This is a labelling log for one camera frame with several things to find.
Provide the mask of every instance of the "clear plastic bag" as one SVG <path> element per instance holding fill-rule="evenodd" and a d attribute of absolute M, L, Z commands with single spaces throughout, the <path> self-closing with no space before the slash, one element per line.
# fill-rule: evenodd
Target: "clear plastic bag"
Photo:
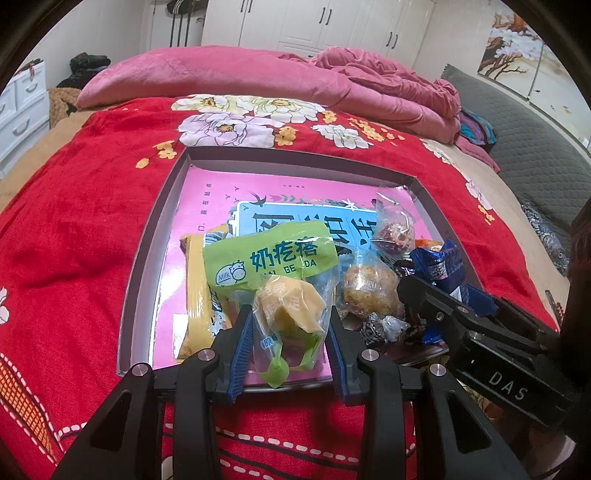
<path fill-rule="evenodd" d="M 400 204 L 381 195 L 376 202 L 377 225 L 372 248 L 393 261 L 414 249 L 414 219 Z"/>
<path fill-rule="evenodd" d="M 382 317 L 374 312 L 362 323 L 361 336 L 368 348 L 383 351 L 387 344 L 401 340 L 409 328 L 410 324 L 399 318 L 391 315 Z"/>
<path fill-rule="evenodd" d="M 272 388 L 314 367 L 328 332 L 338 267 L 306 280 L 267 275 L 252 304 L 255 368 Z"/>
<path fill-rule="evenodd" d="M 404 308 L 396 288 L 398 277 L 376 253 L 355 250 L 339 257 L 341 281 L 339 304 L 361 319 L 373 312 L 400 317 Z"/>

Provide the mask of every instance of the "white wall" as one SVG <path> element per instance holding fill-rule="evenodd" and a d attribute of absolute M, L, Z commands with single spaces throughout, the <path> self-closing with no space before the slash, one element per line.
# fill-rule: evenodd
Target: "white wall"
<path fill-rule="evenodd" d="M 414 70 L 428 80 L 448 63 L 476 75 L 499 0 L 437 0 Z"/>
<path fill-rule="evenodd" d="M 47 86 L 70 76 L 70 59 L 85 51 L 107 55 L 112 64 L 144 50 L 146 0 L 83 0 L 27 56 L 46 63 Z"/>

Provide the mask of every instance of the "red bedspread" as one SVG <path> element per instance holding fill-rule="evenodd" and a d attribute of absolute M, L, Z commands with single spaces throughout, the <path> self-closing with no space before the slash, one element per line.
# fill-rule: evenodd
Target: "red bedspread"
<path fill-rule="evenodd" d="M 172 141 L 179 153 L 184 146 L 177 128 L 196 113 L 172 111 L 173 102 L 138 99 L 95 113 L 0 216 L 0 436 L 31 480 L 50 476 L 118 381 L 115 358 L 127 279 L 175 157 L 155 146 Z M 284 120 L 281 127 L 269 119 L 265 126 L 262 119 L 233 117 L 227 122 L 233 131 L 248 125 L 232 138 L 216 136 L 209 120 L 193 118 L 194 131 L 185 140 L 266 142 L 417 176 L 460 238 L 485 290 L 553 325 L 507 226 L 418 138 L 341 112 L 295 124 Z M 330 391 L 244 396 L 238 405 L 216 411 L 224 478 L 258 473 L 267 480 L 353 479 L 362 415 L 362 407 L 346 409 Z"/>

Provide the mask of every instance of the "yellow snack package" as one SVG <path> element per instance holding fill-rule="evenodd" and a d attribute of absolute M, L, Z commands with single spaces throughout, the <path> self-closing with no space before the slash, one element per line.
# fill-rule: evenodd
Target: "yellow snack package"
<path fill-rule="evenodd" d="M 218 298 L 217 294 L 210 290 L 205 276 L 204 246 L 221 240 L 228 234 L 227 227 L 225 231 L 218 229 L 223 229 L 223 226 L 216 228 L 216 232 L 209 232 L 205 235 L 190 234 L 181 238 L 186 258 L 189 327 L 178 359 L 187 358 L 203 348 L 211 347 L 220 330 L 232 327 L 225 313 L 225 299 Z"/>

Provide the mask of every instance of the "clothing pile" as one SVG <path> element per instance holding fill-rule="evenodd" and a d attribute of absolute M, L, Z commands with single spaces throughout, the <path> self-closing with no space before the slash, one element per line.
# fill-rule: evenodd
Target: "clothing pile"
<path fill-rule="evenodd" d="M 62 80 L 57 86 L 82 90 L 89 81 L 109 65 L 111 65 L 111 60 L 105 55 L 80 53 L 70 60 L 72 75 Z"/>

